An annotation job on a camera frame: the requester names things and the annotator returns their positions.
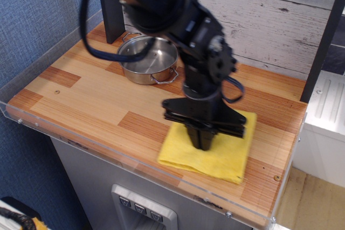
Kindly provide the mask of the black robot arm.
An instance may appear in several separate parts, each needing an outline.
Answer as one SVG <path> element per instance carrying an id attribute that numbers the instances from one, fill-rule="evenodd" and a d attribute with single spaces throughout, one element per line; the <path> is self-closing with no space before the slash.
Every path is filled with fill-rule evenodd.
<path id="1" fill-rule="evenodd" d="M 197 149 L 208 150 L 218 133 L 242 137 L 246 118 L 229 107 L 223 81 L 236 59 L 223 28 L 198 0 L 122 0 L 142 33 L 172 42 L 184 63 L 184 97 L 164 100 L 165 118 L 186 126 Z"/>

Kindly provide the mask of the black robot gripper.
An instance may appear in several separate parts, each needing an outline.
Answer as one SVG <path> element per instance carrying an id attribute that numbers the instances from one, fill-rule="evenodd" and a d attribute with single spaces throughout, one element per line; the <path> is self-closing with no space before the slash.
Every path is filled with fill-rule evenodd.
<path id="1" fill-rule="evenodd" d="M 207 151 L 218 133 L 242 138 L 246 117 L 230 108 L 221 93 L 201 99 L 183 97 L 162 102 L 165 118 L 186 126 L 192 145 Z"/>

